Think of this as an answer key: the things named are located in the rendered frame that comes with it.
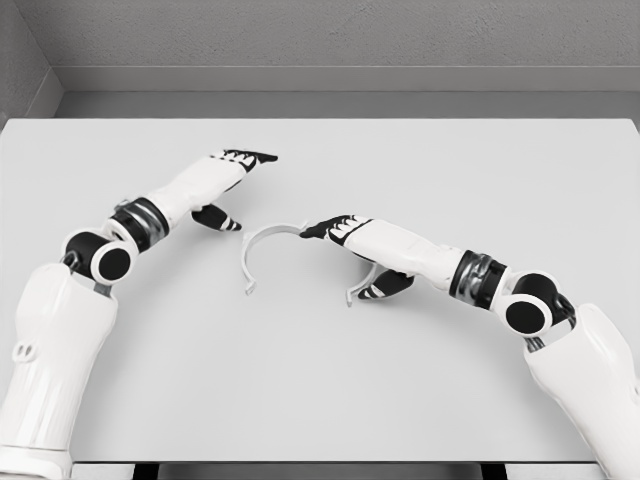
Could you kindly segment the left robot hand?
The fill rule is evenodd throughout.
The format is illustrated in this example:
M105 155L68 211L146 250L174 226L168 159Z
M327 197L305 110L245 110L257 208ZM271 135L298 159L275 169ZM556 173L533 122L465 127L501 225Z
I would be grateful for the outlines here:
M277 155L227 149L209 155L180 173L167 187L163 214L171 227L190 214L201 225L217 231L240 231L242 225L214 205L256 166L278 160Z

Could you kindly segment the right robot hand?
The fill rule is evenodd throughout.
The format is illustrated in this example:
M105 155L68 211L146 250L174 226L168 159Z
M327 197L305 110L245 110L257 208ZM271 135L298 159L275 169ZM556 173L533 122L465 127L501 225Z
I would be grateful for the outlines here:
M340 215L304 229L299 236L331 241L385 268L358 291L361 300L390 297L407 288L423 272L437 247L419 235L380 219Z

